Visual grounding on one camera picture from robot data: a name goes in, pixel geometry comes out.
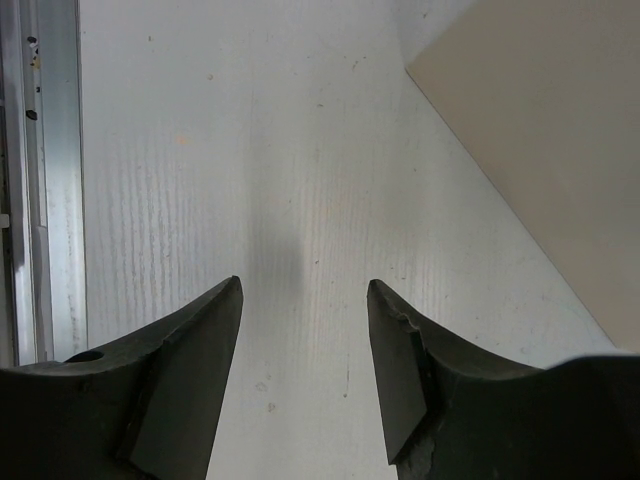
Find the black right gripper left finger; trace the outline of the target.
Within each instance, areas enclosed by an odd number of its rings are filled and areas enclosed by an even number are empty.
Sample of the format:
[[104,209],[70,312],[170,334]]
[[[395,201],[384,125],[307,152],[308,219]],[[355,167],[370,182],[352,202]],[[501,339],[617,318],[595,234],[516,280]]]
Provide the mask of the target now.
[[66,361],[4,369],[2,477],[205,478],[242,306],[232,276]]

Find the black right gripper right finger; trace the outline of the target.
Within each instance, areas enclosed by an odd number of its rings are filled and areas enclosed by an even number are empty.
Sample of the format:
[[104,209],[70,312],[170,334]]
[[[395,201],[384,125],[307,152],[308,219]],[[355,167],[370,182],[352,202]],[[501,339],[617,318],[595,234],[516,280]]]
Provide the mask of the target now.
[[400,478],[638,477],[637,357],[520,364],[380,280],[368,286],[367,311],[386,454]]

